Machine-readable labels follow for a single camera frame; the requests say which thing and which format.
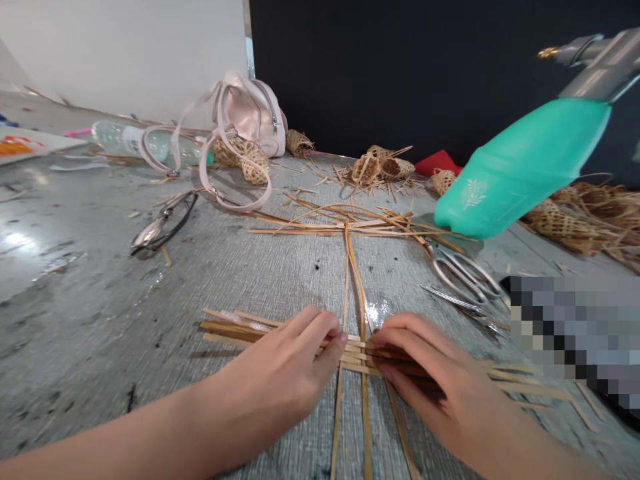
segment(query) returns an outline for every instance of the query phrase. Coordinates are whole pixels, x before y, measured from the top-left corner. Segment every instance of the bottle label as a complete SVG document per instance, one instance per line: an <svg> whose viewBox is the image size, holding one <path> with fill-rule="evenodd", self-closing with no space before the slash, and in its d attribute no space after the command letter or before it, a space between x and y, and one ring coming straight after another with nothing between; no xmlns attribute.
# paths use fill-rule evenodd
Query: bottle label
<svg viewBox="0 0 640 480"><path fill-rule="evenodd" d="M125 150L134 157L142 157L140 154L140 144L142 143L142 135L144 130L136 127L127 127L122 132L122 142Z"/></svg>

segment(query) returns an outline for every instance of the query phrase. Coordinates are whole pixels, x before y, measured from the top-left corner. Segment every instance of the scissors handle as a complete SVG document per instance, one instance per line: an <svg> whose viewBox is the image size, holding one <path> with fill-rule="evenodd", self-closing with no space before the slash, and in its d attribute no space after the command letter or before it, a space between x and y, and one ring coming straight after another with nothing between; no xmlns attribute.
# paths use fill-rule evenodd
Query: scissors handle
<svg viewBox="0 0 640 480"><path fill-rule="evenodd" d="M445 265L452 272L452 274L454 274L462 283L464 283L464 285L472 292L473 297L460 290L460 288L458 288L458 286L454 284L454 282L452 282L448 276L446 276L446 274L440 267L440 264ZM451 290L456 292L467 302L474 303L476 305L485 305L488 302L487 296L484 294L484 292L482 292L482 290L480 290L480 288L478 288L478 286L476 286L476 284L474 284L472 280L470 280L470 278L466 275L466 272L464 272L463 269L459 269L450 260L446 258L436 258L433 260L433 268L440 277L440 280L446 283Z"/></svg>
<svg viewBox="0 0 640 480"><path fill-rule="evenodd" d="M450 255L441 249L438 249L437 252L441 254L441 257L437 256L436 252L433 252L433 267L438 276L450 289L462 296L466 301L476 305L485 305L489 299L496 299L502 296L502 289L500 288L500 285L498 285L495 280L491 278L491 276L476 262L459 253ZM470 274L470 272L462 266L461 262L476 272L486 282L486 285L479 282L472 274ZM460 282L462 282L472 292L473 296L470 296L460 290L460 288L458 288L458 286L456 286L456 284L446 276L440 267L440 264L446 266L451 273L454 274L454 276L456 276Z"/></svg>

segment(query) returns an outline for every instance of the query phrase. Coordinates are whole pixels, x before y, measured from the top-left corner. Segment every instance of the black backdrop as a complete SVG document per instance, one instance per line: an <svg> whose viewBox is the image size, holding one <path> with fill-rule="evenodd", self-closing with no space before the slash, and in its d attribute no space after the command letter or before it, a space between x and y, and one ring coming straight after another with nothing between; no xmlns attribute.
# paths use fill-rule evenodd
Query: black backdrop
<svg viewBox="0 0 640 480"><path fill-rule="evenodd" d="M321 151L414 145L459 165L578 73L535 54L640 26L640 0L251 0L257 78ZM640 187L640 84L613 108L583 173Z"/></svg>

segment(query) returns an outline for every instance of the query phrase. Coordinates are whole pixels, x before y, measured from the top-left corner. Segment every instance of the scissors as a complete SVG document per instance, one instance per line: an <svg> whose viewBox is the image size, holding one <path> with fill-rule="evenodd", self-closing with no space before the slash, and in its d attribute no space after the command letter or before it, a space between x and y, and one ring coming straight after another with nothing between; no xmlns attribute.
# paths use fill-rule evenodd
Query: scissors
<svg viewBox="0 0 640 480"><path fill-rule="evenodd" d="M454 291L465 302L471 303L478 307L482 307L494 300L500 298L503 295L502 288L496 283L494 279L476 262L470 258L460 254L449 254L442 250L438 245L435 247L431 244L427 245L427 250L431 254L431 265L435 270L440 280L446 284L452 291ZM473 272L470 272L462 264L470 267ZM445 274L443 267L446 267L453 276L458 278L464 286L466 286L472 293L469 295L452 282L452 280ZM474 273L478 274L483 281L479 281Z"/></svg>
<svg viewBox="0 0 640 480"><path fill-rule="evenodd" d="M447 295L446 293L441 292L440 290L435 289L430 285L428 287L425 287L424 285L420 285L420 288L428 292L431 292L432 294L437 295L438 297L459 307L460 310L462 310L462 312L466 316L468 316L476 325L478 325L480 328L482 328L484 331L490 334L493 340L498 340L498 336L500 337L505 336L504 333L502 333L502 331L500 330L500 328L494 325L494 323L487 318L487 314L485 313L484 310L482 310L482 308L476 305L473 305L471 303L458 300L457 298Z"/></svg>

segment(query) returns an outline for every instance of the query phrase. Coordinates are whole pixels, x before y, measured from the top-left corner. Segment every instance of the forearm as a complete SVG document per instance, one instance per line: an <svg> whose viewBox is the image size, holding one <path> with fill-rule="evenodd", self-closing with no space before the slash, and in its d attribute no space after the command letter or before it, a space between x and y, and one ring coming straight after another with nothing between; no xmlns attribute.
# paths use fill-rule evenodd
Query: forearm
<svg viewBox="0 0 640 480"><path fill-rule="evenodd" d="M0 464L0 478L204 479L221 470L199 384L124 417Z"/></svg>
<svg viewBox="0 0 640 480"><path fill-rule="evenodd" d="M480 474L489 480L610 478L593 460L554 438L540 426L521 431L522 437L503 450L508 455L497 453L495 458L484 459Z"/></svg>

